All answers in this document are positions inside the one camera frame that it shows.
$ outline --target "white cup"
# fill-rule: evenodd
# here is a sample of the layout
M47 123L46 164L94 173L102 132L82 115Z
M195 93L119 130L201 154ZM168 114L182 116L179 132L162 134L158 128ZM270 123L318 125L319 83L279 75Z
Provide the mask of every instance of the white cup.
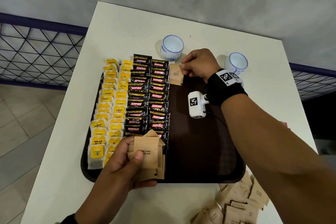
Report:
M234 72L238 75L244 72L248 65L249 63L247 58L243 54L239 52L233 52L226 58L224 69L230 72Z
M183 51L184 43L176 35L167 35L161 45L161 55L168 61L177 60Z

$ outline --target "tiled floor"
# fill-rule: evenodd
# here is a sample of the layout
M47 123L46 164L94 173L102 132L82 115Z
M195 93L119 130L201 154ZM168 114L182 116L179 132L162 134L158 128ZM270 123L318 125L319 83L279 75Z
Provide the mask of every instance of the tiled floor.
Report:
M65 91L0 85L0 224L19 224Z

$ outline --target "brown tray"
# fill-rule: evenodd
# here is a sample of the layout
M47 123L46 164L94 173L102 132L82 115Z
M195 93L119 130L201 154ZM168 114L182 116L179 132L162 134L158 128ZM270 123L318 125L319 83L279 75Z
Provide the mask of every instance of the brown tray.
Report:
M191 118L188 111L188 94L198 90L205 94L200 78L186 76L183 86L170 85L170 129L166 147L166 172L160 183L235 183L244 173L246 165L231 140L227 127L211 114L204 118ZM210 104L206 110L224 117L221 109ZM88 130L81 158L83 175L95 182L101 169L88 170L87 148L91 136Z

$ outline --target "hand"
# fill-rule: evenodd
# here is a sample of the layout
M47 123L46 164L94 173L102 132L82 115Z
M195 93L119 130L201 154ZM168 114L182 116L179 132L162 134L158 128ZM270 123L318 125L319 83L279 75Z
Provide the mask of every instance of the hand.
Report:
M209 49L200 49L191 51L181 61L181 69L184 75L189 74L190 77L202 77L205 83L214 73L221 68L212 52Z
M133 175L139 170L144 155L136 151L128 161L128 145L134 137L125 137L98 176L93 188L75 213L78 224L108 224L124 204L128 192L132 189L154 187L154 180L132 184Z

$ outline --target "wire grid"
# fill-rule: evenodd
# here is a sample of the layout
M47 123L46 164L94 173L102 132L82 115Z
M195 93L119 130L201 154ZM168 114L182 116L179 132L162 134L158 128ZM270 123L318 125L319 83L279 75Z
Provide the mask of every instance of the wire grid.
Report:
M0 79L68 86L84 37L0 23Z
M336 91L336 78L300 71L293 71L297 90L302 101Z

